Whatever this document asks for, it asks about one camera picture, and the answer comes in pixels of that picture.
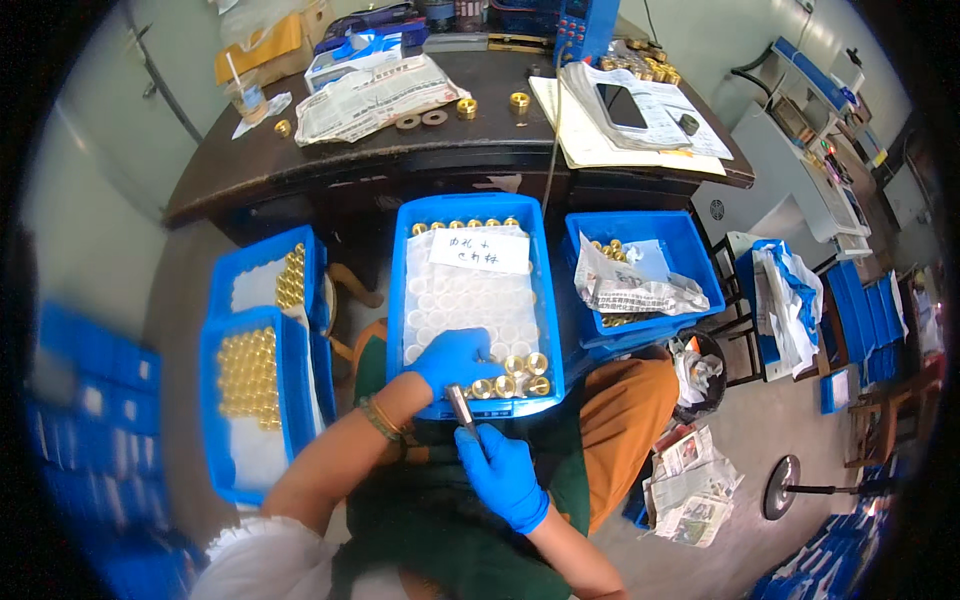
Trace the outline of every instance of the control panel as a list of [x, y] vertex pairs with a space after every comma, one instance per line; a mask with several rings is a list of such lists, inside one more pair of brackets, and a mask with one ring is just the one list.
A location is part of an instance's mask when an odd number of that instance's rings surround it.
[[557, 21], [553, 60], [560, 64], [585, 60], [595, 64], [607, 54], [620, 0], [563, 0]]

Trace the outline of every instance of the hand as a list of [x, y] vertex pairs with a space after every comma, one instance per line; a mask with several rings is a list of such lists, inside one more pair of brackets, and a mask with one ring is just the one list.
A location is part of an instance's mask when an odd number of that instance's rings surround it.
[[478, 426], [477, 434], [479, 442], [463, 427], [453, 434], [470, 484], [487, 508], [502, 516], [514, 531], [529, 534], [546, 518], [550, 507], [550, 498], [537, 483], [529, 446], [505, 438], [488, 423]]
[[503, 374], [503, 367], [486, 362], [490, 357], [490, 334], [484, 328], [450, 329], [438, 335], [414, 364], [405, 371], [423, 377], [433, 391], [433, 399], [444, 398], [451, 383], [469, 387], [477, 379]]

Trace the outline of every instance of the cup of liquid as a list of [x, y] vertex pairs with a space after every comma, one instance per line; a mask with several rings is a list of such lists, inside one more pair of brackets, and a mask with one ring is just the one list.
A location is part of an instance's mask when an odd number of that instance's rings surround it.
[[240, 76], [240, 85], [236, 80], [230, 80], [224, 89], [224, 94], [240, 113], [247, 123], [256, 123], [267, 114], [267, 99], [260, 89], [256, 69], [251, 69]]

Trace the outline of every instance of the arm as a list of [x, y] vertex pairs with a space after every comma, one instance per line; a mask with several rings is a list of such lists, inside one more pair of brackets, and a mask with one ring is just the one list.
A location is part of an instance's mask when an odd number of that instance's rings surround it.
[[[434, 398], [443, 397], [445, 385], [503, 372], [498, 364], [478, 362], [481, 356], [490, 356], [486, 329], [445, 331], [371, 402], [402, 427]], [[387, 443], [364, 412], [353, 409], [303, 449], [270, 490], [262, 514], [294, 518], [322, 536], [337, 503], [367, 476]]]
[[525, 535], [578, 598], [626, 598], [610, 561], [550, 505], [537, 483], [526, 442], [508, 440], [486, 423], [477, 427], [477, 434], [479, 441], [459, 427], [454, 436], [470, 483], [484, 504]]

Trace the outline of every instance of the smartphone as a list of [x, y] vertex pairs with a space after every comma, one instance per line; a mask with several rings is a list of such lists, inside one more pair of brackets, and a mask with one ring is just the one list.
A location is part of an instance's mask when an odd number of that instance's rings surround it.
[[596, 88], [611, 123], [620, 127], [647, 129], [647, 122], [643, 119], [629, 89], [616, 84], [597, 84]]

